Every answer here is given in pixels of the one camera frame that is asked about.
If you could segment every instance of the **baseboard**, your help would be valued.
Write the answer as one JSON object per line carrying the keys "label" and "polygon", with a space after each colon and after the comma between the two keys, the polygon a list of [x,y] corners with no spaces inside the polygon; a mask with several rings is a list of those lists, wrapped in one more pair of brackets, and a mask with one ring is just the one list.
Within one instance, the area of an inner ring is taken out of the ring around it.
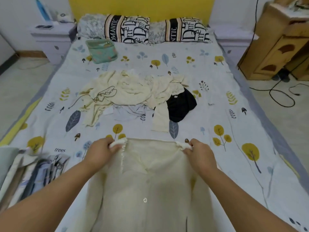
{"label": "baseboard", "polygon": [[12,66],[19,59],[17,54],[13,54],[8,60],[0,65],[0,75],[5,72],[10,66]]}
{"label": "baseboard", "polygon": [[19,57],[47,58],[44,52],[39,50],[20,50],[16,53]]}

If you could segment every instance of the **forearm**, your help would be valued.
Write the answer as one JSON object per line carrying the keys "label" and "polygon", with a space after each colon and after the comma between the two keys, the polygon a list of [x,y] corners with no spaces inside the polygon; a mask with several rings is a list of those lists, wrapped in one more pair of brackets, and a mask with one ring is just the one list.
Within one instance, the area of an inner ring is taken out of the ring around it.
{"label": "forearm", "polygon": [[201,175],[218,198],[237,232],[296,232],[249,194],[222,171]]}
{"label": "forearm", "polygon": [[92,177],[83,161],[42,190],[0,215],[0,231],[55,231],[84,184]]}

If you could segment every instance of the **person's right arm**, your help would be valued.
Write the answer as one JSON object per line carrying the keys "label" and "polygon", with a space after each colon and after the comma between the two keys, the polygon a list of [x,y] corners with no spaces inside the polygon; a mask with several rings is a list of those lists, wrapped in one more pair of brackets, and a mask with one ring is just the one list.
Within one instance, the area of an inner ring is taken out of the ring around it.
{"label": "person's right arm", "polygon": [[217,168],[211,148],[196,139],[185,149],[192,168],[210,187],[221,203],[236,232],[297,232],[267,208],[248,195]]}

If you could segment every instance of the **white floral bed sheet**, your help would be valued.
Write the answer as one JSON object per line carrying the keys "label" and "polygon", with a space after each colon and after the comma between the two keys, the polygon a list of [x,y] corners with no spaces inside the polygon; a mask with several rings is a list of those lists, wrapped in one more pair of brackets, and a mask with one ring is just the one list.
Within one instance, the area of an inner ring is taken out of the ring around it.
{"label": "white floral bed sheet", "polygon": [[[70,155],[68,169],[82,160],[93,141],[107,135],[179,142],[196,138],[210,145],[222,171],[235,183],[297,230],[307,231],[309,196],[280,158],[211,37],[209,44],[115,43],[118,59],[103,64],[94,64],[88,57],[86,38],[76,40],[28,118],[27,128],[18,132],[11,144],[21,148],[30,145],[42,154]],[[111,70],[134,70],[140,77],[183,74],[197,106],[181,122],[171,121],[168,133],[151,131],[153,110],[130,121],[101,115],[94,127],[85,127],[85,113],[78,111],[82,101],[72,105],[90,79]],[[74,222],[75,212],[85,206],[87,185],[56,231],[65,232]],[[211,196],[218,231],[234,231],[218,200],[213,193]]]}

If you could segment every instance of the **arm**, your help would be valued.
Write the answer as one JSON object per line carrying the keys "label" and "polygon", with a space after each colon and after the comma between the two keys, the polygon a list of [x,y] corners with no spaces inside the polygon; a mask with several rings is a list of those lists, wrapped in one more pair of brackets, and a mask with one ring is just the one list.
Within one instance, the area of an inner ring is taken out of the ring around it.
{"label": "arm", "polygon": [[95,141],[82,162],[0,214],[0,231],[55,231],[84,184],[121,148],[109,149],[113,141],[112,138]]}
{"label": "arm", "polygon": [[217,168],[211,148],[196,139],[185,149],[191,166],[218,198],[237,232],[297,232],[235,184]]}

